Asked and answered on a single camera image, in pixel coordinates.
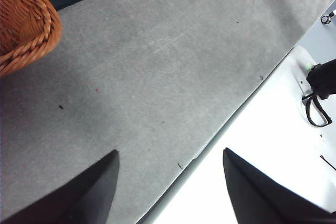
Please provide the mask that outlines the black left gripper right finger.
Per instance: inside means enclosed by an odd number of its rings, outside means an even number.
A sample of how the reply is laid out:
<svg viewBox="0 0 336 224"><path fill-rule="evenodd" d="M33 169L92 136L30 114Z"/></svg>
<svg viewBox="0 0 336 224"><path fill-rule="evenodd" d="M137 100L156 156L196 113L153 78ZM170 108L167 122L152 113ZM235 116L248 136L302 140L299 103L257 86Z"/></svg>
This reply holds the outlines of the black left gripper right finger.
<svg viewBox="0 0 336 224"><path fill-rule="evenodd" d="M286 189L229 148L223 168L238 223L335 223L335 212Z"/></svg>

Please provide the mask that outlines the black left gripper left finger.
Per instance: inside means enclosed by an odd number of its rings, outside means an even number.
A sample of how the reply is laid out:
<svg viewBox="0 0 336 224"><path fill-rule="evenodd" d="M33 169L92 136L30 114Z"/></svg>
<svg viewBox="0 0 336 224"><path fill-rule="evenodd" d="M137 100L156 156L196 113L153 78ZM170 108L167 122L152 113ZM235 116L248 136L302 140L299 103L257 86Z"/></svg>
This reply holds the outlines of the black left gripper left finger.
<svg viewBox="0 0 336 224"><path fill-rule="evenodd" d="M112 150L76 177L1 223L106 223L120 157Z"/></svg>

